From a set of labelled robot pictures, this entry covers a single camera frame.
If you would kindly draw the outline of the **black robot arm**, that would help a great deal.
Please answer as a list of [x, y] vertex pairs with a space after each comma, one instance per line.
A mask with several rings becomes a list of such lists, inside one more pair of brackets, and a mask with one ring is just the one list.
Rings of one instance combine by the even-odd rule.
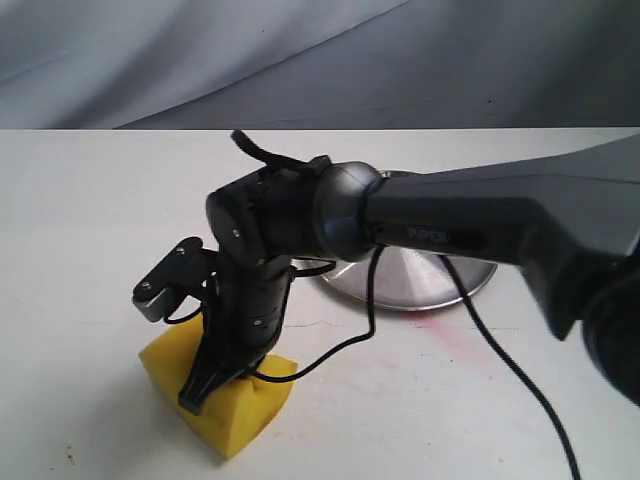
[[639, 139], [569, 154], [386, 178], [363, 162], [303, 162], [244, 132], [259, 170], [211, 193], [218, 242], [205, 332], [180, 405], [251, 372], [275, 344], [296, 257], [377, 262], [390, 246], [516, 266], [557, 339], [576, 322], [592, 362], [639, 398]]

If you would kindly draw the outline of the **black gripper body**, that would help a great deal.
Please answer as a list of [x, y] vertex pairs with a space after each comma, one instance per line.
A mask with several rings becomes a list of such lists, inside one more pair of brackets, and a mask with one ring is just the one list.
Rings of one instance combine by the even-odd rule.
[[215, 266], [202, 366], [207, 373], [242, 373], [258, 367], [279, 339], [293, 281], [291, 258], [241, 266], [221, 250]]

